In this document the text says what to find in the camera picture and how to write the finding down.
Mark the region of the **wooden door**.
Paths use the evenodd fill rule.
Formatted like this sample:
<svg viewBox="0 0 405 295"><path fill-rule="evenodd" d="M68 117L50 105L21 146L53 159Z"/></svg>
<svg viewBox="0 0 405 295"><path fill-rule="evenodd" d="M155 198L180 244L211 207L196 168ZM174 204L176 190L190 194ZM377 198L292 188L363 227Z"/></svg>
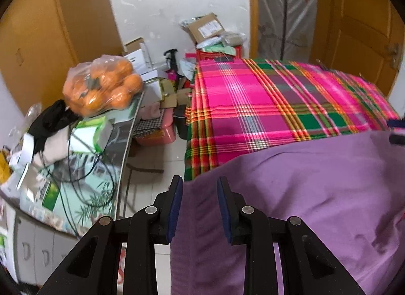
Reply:
<svg viewBox="0 0 405 295"><path fill-rule="evenodd" d="M391 93L404 50L404 22L390 0L317 0L310 62Z"/></svg>

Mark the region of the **black kettle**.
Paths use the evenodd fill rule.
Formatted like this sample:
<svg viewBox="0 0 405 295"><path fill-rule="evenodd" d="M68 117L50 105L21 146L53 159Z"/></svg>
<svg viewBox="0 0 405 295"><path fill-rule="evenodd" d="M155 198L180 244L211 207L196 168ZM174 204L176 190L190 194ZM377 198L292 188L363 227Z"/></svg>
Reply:
<svg viewBox="0 0 405 295"><path fill-rule="evenodd" d="M178 105L174 109L173 120L179 137L183 140L187 140L189 128L189 108L187 105Z"/></svg>

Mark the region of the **bag of oranges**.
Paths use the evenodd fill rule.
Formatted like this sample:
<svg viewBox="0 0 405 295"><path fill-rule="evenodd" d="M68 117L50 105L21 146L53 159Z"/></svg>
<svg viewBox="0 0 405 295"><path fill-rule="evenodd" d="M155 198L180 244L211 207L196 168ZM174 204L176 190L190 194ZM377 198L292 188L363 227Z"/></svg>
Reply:
<svg viewBox="0 0 405 295"><path fill-rule="evenodd" d="M103 55L70 68L63 95L81 117L94 117L107 110L124 110L144 88L131 62L122 56Z"/></svg>

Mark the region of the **grey drawer cabinet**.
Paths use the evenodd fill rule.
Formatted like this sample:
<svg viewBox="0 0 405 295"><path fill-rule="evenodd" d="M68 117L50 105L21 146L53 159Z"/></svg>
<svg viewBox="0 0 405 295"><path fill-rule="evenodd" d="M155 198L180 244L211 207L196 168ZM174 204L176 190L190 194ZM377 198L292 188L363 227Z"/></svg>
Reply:
<svg viewBox="0 0 405 295"><path fill-rule="evenodd" d="M31 222L11 207L6 207L6 223L6 266L19 283L42 286L77 243L75 237Z"/></svg>

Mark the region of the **purple knit sweater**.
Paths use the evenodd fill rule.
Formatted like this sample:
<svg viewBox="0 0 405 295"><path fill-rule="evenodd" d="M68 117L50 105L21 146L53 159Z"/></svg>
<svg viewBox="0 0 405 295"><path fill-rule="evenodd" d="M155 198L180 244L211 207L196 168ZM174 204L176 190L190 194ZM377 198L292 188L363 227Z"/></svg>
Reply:
<svg viewBox="0 0 405 295"><path fill-rule="evenodd" d="M245 250L228 243L217 181L269 217L297 216L367 294L404 262L404 148L370 131L238 156L183 185L170 246L173 294L242 294Z"/></svg>

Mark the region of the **folding side table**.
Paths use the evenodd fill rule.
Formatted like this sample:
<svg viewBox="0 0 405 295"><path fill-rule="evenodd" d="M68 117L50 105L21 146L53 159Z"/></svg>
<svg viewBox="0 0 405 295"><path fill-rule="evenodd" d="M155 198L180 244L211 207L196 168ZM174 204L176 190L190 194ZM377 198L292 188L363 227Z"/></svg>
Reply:
<svg viewBox="0 0 405 295"><path fill-rule="evenodd" d="M125 110L111 110L104 117L113 132L102 153L74 153L44 169L35 169L39 199L32 202L23 192L29 171L16 181L17 197L1 187L1 199L31 222L58 232L80 237L101 215L117 217L122 194L122 178L143 93L134 96Z"/></svg>

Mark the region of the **wooden wardrobe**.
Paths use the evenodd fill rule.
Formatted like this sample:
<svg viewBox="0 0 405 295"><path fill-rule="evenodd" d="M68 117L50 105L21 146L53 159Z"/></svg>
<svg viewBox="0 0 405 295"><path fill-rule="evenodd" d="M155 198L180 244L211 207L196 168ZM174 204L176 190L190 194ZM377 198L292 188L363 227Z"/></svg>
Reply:
<svg viewBox="0 0 405 295"><path fill-rule="evenodd" d="M110 0L13 0L1 17L1 75L22 113L62 98L71 67L122 51Z"/></svg>

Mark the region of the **cardboard box with label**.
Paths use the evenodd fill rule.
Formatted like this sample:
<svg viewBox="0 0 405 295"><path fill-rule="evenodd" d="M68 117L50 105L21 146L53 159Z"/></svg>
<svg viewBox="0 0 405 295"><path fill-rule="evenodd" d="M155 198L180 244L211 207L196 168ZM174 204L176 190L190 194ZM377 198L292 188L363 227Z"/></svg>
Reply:
<svg viewBox="0 0 405 295"><path fill-rule="evenodd" d="M222 24L213 13L190 23L186 28L196 44L225 32Z"/></svg>

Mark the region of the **pink plastic basket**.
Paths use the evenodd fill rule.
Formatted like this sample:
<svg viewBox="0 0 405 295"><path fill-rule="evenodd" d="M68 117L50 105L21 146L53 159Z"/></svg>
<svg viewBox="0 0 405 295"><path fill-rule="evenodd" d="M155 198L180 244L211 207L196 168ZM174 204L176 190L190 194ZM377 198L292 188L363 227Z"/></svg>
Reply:
<svg viewBox="0 0 405 295"><path fill-rule="evenodd" d="M135 126L133 136L141 146L166 145L176 140L173 109L161 109L160 112L159 118L140 120Z"/></svg>

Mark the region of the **pink plaid bed cover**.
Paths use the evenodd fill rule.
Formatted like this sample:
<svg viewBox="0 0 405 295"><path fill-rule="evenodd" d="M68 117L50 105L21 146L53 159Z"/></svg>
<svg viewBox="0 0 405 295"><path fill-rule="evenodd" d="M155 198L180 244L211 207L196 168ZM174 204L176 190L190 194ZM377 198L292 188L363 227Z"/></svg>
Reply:
<svg viewBox="0 0 405 295"><path fill-rule="evenodd" d="M197 63L185 178L278 145L387 129L398 114L359 76L268 59Z"/></svg>

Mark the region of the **plastic covered doorway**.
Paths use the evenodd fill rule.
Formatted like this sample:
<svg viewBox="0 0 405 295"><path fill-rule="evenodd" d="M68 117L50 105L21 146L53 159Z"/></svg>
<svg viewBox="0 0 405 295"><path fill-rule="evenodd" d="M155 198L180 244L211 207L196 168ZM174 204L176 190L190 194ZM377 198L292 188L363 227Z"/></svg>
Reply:
<svg viewBox="0 0 405 295"><path fill-rule="evenodd" d="M258 0L260 58L308 62L317 0Z"/></svg>

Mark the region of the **black folded cloth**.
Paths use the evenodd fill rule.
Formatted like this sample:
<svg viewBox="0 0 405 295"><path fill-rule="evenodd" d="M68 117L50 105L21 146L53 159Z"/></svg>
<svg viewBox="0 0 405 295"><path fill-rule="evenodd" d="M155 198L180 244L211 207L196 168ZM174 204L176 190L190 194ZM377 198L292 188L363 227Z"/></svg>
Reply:
<svg viewBox="0 0 405 295"><path fill-rule="evenodd" d="M62 99L43 110L27 131L34 137L34 154L44 150L50 136L79 119L80 116L68 108Z"/></svg>

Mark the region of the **green white medicine box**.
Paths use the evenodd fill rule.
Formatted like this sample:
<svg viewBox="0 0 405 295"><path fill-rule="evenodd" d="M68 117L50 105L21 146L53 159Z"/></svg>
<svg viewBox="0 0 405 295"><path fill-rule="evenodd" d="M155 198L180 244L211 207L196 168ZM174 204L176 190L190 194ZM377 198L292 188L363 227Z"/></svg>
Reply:
<svg viewBox="0 0 405 295"><path fill-rule="evenodd" d="M107 117L80 121L71 131L69 148L75 153L102 153L113 132Z"/></svg>

